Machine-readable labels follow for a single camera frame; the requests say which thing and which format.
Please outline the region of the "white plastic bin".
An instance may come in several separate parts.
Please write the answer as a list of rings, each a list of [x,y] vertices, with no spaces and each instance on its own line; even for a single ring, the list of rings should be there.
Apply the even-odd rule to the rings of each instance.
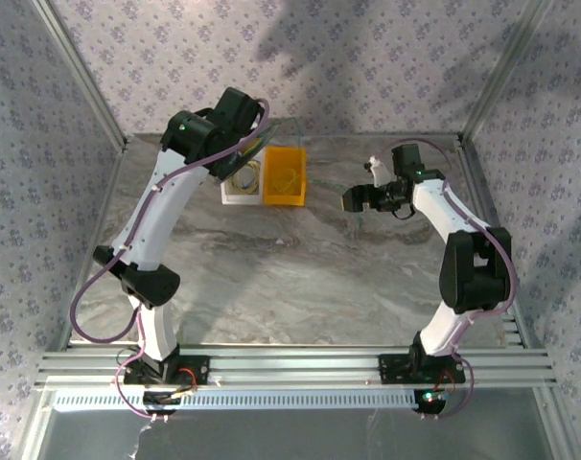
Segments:
[[[236,174],[221,183],[223,205],[262,205],[265,154],[256,157]]]

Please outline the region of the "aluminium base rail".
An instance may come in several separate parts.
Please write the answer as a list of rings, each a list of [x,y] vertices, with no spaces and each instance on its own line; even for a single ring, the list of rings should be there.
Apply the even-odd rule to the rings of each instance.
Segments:
[[[188,357],[208,357],[206,389],[373,389],[381,384],[380,358],[406,359],[407,348],[385,346],[206,344],[185,346]],[[478,388],[553,387],[546,351],[513,347],[465,350]],[[106,388],[128,347],[75,343],[49,352],[35,377],[38,388]]]

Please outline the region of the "aluminium frame post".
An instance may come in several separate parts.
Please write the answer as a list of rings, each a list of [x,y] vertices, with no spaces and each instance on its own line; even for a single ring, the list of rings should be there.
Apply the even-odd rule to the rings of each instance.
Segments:
[[[462,143],[474,141],[498,103],[499,97],[536,34],[554,0],[526,0],[518,21],[510,29],[502,51],[460,133]]]
[[[64,25],[53,1],[29,0],[29,3],[41,19],[48,36],[57,46],[62,59],[106,136],[115,148],[122,150],[127,143],[127,137],[117,123],[112,110],[74,43],[69,29]]]

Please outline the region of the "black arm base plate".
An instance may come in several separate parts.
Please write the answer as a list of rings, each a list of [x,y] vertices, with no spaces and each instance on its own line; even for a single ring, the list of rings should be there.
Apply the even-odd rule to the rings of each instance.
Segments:
[[[384,354],[378,356],[378,370],[382,384],[466,382],[463,365],[451,356],[427,356],[418,361],[409,355]]]
[[[172,355],[162,361],[143,356],[127,366],[125,384],[191,386],[208,381],[209,356]]]

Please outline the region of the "orange plastic bin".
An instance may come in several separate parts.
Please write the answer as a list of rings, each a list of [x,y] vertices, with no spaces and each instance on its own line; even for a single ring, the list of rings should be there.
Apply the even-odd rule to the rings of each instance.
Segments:
[[[304,206],[307,190],[305,148],[266,147],[263,202],[272,206]]]

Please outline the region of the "black controller board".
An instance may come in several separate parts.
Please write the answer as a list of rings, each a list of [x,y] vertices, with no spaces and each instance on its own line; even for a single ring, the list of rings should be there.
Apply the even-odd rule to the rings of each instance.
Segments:
[[[421,416],[435,416],[444,410],[449,394],[444,390],[415,390],[414,400],[416,407],[414,411]]]
[[[194,394],[195,391],[192,389],[165,392],[146,391],[142,397],[142,405],[151,417],[171,416]]]

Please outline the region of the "aluminium side rail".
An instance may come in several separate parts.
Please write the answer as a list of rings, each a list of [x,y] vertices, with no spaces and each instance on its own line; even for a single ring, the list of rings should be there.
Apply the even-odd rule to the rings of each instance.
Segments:
[[[466,184],[469,199],[467,206],[482,220],[494,226],[502,226],[503,218],[497,210],[474,143],[459,138],[456,157]],[[548,353],[534,331],[529,300],[524,287],[518,286],[511,307],[499,316],[476,319],[461,336],[461,345],[470,348],[467,341],[469,338],[476,338],[480,333],[494,329],[505,345],[491,350],[502,358],[502,362],[496,366],[502,382],[506,385],[552,389],[557,386],[557,381]]]
[[[128,140],[119,148],[117,154],[114,158],[114,163],[110,170],[109,178],[106,182],[103,194],[103,200],[101,206],[98,209],[97,219],[93,227],[92,233],[89,237],[88,246],[86,249],[84,261],[81,265],[81,271],[76,283],[76,288],[74,290],[74,295],[72,296],[69,306],[73,305],[73,301],[76,300],[75,311],[78,311],[78,307],[81,304],[81,298],[85,295],[85,285],[91,278],[91,269],[94,264],[93,262],[93,252],[100,241],[100,237],[105,229],[106,214],[109,208],[109,203],[113,197],[118,182],[119,174],[123,166],[125,154],[128,148]]]

